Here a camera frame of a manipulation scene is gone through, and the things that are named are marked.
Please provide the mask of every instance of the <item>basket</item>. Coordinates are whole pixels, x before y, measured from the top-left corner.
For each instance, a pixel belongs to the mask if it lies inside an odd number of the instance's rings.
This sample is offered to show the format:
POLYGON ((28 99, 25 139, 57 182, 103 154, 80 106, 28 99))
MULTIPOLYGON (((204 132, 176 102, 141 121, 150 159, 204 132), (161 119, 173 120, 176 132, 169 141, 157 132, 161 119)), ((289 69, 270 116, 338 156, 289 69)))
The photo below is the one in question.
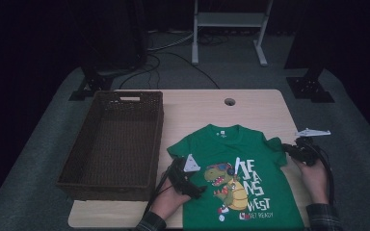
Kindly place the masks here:
POLYGON ((148 201, 164 119, 161 91, 97 91, 56 183, 75 200, 148 201))

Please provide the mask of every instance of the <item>person's left hand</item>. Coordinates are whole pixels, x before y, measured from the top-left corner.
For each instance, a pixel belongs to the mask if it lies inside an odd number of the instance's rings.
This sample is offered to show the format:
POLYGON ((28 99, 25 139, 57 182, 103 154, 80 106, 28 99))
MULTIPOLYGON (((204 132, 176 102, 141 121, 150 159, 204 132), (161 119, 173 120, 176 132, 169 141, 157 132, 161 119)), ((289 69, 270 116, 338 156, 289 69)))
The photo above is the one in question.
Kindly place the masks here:
POLYGON ((189 195, 177 192, 170 178, 167 177, 161 187, 160 194, 155 198, 149 211, 166 220, 175 213, 179 206, 190 199, 191 197, 189 195))

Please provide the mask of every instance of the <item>plaid sleeve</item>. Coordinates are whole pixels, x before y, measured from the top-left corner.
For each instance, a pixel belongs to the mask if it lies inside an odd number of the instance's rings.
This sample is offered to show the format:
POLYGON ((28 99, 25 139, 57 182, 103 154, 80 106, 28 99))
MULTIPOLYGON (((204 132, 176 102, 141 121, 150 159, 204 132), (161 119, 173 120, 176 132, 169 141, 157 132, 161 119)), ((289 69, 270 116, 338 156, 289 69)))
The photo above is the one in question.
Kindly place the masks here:
POLYGON ((137 231, 160 231, 167 227, 165 221, 158 215, 147 212, 140 223, 137 224, 135 230, 137 231))
POLYGON ((343 231, 338 213, 329 204, 311 204, 306 207, 311 231, 343 231))

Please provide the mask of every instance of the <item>dinosaur graphic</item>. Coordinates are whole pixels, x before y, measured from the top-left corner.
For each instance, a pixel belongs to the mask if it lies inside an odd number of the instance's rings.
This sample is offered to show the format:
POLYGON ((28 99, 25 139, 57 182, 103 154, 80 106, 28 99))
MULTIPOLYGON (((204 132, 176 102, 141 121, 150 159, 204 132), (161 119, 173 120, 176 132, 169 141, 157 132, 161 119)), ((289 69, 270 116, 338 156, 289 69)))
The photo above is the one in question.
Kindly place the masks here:
POLYGON ((204 178, 212 182, 215 187, 223 186, 221 190, 214 191, 214 196, 223 202, 218 210, 220 214, 228 213, 228 209, 242 211, 248 206, 248 195, 245 188, 239 183, 234 169, 229 163, 219 163, 206 168, 204 178))

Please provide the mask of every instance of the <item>green t-shirt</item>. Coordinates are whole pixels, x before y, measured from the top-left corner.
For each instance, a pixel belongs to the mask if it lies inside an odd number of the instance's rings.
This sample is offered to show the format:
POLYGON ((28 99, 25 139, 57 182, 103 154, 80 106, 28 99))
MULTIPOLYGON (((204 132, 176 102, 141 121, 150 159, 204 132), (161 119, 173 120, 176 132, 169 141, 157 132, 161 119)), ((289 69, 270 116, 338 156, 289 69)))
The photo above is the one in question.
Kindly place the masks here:
POLYGON ((279 138, 267 141, 263 133, 241 125, 209 124, 168 152, 173 157, 192 154, 201 169, 191 181, 207 186, 199 199, 184 204, 184 230, 303 230, 280 169, 287 161, 279 138))

